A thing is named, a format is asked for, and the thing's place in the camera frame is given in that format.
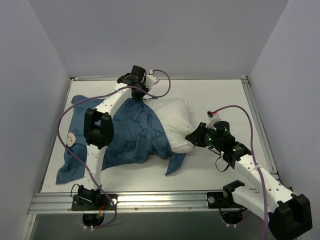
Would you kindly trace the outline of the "white pillow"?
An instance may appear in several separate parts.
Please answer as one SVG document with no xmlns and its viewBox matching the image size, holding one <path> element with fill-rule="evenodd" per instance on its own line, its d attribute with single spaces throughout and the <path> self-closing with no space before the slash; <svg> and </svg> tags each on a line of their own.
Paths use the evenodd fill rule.
<svg viewBox="0 0 320 240">
<path fill-rule="evenodd" d="M 147 99 L 144 103 L 158 117 L 167 136 L 172 152 L 186 154 L 193 150 L 193 144 L 186 140 L 195 128 L 189 118 L 188 102 L 181 98 Z"/>
</svg>

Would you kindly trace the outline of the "blue printed pillowcase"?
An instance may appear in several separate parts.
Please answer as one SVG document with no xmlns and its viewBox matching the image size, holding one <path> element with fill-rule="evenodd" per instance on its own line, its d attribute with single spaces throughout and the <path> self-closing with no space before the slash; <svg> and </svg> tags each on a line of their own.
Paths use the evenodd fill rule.
<svg viewBox="0 0 320 240">
<path fill-rule="evenodd" d="M 143 164 L 150 155 L 168 159 L 166 175 L 175 173 L 183 164 L 187 153 L 172 152 L 165 130 L 154 113 L 143 101 L 128 98 L 112 119 L 114 137 L 103 156 L 102 169 L 127 164 Z M 85 111 L 102 102 L 75 95 L 75 105 L 68 130 L 63 158 L 64 165 L 58 170 L 55 183 L 63 185 L 81 179 L 85 174 L 83 163 L 87 160 L 84 137 Z"/>
</svg>

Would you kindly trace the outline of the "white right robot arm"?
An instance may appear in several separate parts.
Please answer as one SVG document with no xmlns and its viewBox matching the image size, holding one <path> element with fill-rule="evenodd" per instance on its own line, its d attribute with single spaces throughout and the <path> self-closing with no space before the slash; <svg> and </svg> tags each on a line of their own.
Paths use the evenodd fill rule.
<svg viewBox="0 0 320 240">
<path fill-rule="evenodd" d="M 186 136 L 194 146 L 216 149 L 230 168 L 245 177 L 255 191 L 235 180 L 223 187 L 222 200 L 227 206 L 240 205 L 264 220 L 277 240 L 294 240 L 313 228 L 311 203 L 295 194 L 255 162 L 254 152 L 236 141 L 227 121 L 217 121 L 213 128 L 200 123 Z"/>
</svg>

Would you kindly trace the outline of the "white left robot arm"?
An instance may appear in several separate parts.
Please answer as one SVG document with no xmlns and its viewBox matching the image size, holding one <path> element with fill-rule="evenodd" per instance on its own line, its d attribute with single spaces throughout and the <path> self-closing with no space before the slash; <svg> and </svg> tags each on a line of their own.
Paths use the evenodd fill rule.
<svg viewBox="0 0 320 240">
<path fill-rule="evenodd" d="M 78 197 L 88 209 L 95 210 L 101 203 L 103 158 L 115 135 L 115 113 L 128 98 L 141 100 L 158 81 L 152 70 L 147 73 L 144 68 L 134 65 L 130 73 L 118 78 L 110 96 L 103 97 L 100 104 L 85 111 L 83 135 L 87 157 Z"/>
</svg>

